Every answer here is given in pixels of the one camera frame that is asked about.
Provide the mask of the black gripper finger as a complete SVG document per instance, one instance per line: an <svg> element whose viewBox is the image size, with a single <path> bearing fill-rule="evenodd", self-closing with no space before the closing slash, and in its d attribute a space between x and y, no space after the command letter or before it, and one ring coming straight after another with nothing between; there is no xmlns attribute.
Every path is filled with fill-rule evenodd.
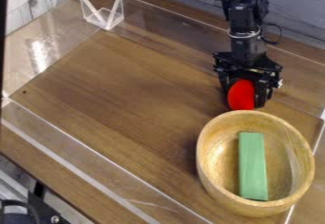
<svg viewBox="0 0 325 224"><path fill-rule="evenodd" d="M255 81L255 107L262 108L273 94L273 84L269 78Z"/></svg>
<svg viewBox="0 0 325 224"><path fill-rule="evenodd" d="M227 73L220 72L218 74L218 80L222 86L223 94L227 94L233 85L233 78Z"/></svg>

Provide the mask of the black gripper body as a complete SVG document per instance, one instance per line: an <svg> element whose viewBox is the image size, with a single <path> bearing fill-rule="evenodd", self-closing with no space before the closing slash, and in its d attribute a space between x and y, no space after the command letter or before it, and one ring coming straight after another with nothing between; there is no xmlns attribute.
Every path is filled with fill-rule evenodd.
<svg viewBox="0 0 325 224"><path fill-rule="evenodd" d="M219 51L214 57L214 71L216 75L223 72L233 78L233 84L238 79L253 83L262 78L271 80L273 88L282 86L281 72L283 67L266 55L266 42L262 37L262 28L247 30L227 29L231 41L231 50Z"/></svg>

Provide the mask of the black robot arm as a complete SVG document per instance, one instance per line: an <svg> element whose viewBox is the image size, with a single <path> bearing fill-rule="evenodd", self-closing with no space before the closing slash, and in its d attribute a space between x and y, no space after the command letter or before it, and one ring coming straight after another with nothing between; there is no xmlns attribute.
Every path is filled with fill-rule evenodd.
<svg viewBox="0 0 325 224"><path fill-rule="evenodd" d="M220 0L231 50L212 55L214 71L231 110L262 108L282 85L283 67L266 55L266 45L278 42L262 35L267 4L267 0Z"/></svg>

